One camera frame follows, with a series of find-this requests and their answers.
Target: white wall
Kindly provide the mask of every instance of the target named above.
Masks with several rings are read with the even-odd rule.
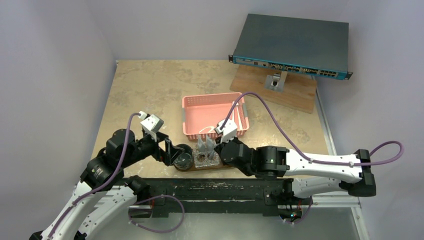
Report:
[[[348,0],[87,0],[117,59],[225,59],[248,13],[336,20]]]
[[[64,206],[93,150],[114,58],[84,1],[0,1],[0,233]]]
[[[350,23],[349,81],[319,88],[339,154],[387,140],[405,145],[397,162],[372,167],[377,196],[362,198],[372,239],[424,239],[424,3],[351,0],[339,20]],[[396,154],[385,147],[374,161]]]

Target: white cable clip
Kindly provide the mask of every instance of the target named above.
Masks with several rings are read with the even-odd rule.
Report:
[[[140,114],[138,118],[141,120],[144,120],[147,117],[147,113],[145,113],[144,111],[139,111],[138,113]]]

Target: pink basket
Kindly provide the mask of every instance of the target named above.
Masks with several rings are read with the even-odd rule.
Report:
[[[241,94],[241,92],[229,92],[183,97],[182,131],[188,140],[197,140],[198,134],[202,139],[205,139],[206,135],[216,139],[218,135],[214,128],[217,127],[217,123],[226,118],[233,102]],[[248,112],[243,97],[238,102],[238,106],[234,108],[230,118],[237,125],[237,136],[243,136],[249,129]]]

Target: beige table top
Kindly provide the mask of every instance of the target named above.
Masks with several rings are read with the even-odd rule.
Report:
[[[161,132],[173,144],[189,144],[183,134],[182,98],[189,95],[230,92],[238,65],[227,60],[119,60],[107,99],[92,157],[106,145],[113,132],[127,126],[131,113],[144,111],[164,120]],[[261,102],[244,98],[250,129],[240,138],[251,148],[274,145],[292,148],[280,134]],[[267,103],[282,129],[307,153],[328,154],[317,109],[312,114]],[[140,119],[133,118],[131,130],[142,136]],[[125,176],[144,178],[245,178],[235,168],[180,172],[148,157],[127,167]]]

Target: small wooden board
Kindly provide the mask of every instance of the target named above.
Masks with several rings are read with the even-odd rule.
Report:
[[[281,73],[279,70],[239,65],[230,86],[235,92],[255,92],[264,100],[311,114],[315,106],[317,81],[310,77],[289,72],[282,92],[265,88],[267,75]]]
[[[193,164],[192,167],[190,167],[187,170],[181,170],[178,169],[177,167],[175,167],[176,170],[180,171],[180,172],[192,172],[192,171],[202,171],[202,170],[213,170],[213,169],[227,169],[227,168],[231,168],[230,165],[224,165],[221,161],[219,162],[219,164],[217,165],[212,165],[212,166],[202,166],[202,167],[196,167],[196,164]]]

